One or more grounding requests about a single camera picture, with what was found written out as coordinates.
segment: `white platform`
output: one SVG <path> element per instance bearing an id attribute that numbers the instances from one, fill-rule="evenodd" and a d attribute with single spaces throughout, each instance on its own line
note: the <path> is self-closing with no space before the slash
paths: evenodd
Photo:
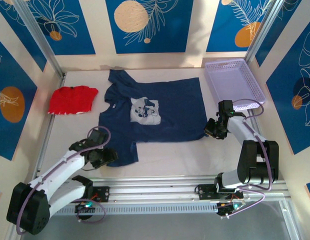
<path id="1" fill-rule="evenodd" d="M 128 70 L 127 73 L 140 83 L 199 77 L 207 119 L 216 117 L 217 106 L 204 78 L 203 68 Z M 40 173 L 47 171 L 72 143 L 84 139 L 87 132 L 98 125 L 100 113 L 109 107 L 104 102 L 105 92 L 111 85 L 108 77 L 108 70 L 67 73 L 65 86 L 85 85 L 97 88 L 99 93 L 94 100 L 92 112 L 55 117 Z M 139 162 L 121 167 L 103 166 L 89 172 L 79 170 L 76 175 L 90 178 L 216 175 L 236 169 L 240 151 L 241 145 L 232 134 L 225 140 L 204 137 L 191 142 L 138 143 Z"/>

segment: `plastic tray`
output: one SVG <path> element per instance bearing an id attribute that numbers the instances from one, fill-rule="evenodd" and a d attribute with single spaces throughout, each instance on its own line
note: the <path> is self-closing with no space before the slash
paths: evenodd
<path id="1" fill-rule="evenodd" d="M 223 100 L 253 99 L 261 104 L 266 98 L 249 66 L 242 58 L 205 63 L 205 78 L 216 105 Z M 234 110 L 258 108 L 252 101 L 234 103 Z"/>

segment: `t-shirt print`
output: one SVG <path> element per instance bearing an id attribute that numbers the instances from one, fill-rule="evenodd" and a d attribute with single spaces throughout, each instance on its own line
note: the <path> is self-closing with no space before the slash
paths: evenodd
<path id="1" fill-rule="evenodd" d="M 161 123 L 159 101 L 147 97 L 131 98 L 130 121 L 141 125 L 158 125 Z"/>

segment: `blue t-shirt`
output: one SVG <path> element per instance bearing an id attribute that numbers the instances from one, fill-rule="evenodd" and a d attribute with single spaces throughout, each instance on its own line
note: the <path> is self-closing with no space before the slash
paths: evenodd
<path id="1" fill-rule="evenodd" d="M 186 142 L 202 138 L 207 117 L 198 77 L 139 83 L 124 70 L 110 70 L 99 125 L 111 132 L 108 148 L 117 151 L 111 167 L 138 161 L 138 142 Z"/>

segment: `red cloth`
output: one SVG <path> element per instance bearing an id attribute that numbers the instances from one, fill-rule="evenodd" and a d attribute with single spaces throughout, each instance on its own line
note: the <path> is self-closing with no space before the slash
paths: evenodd
<path id="1" fill-rule="evenodd" d="M 63 86 L 54 91 L 49 102 L 49 114 L 67 115 L 90 112 L 99 91 L 88 86 Z"/>

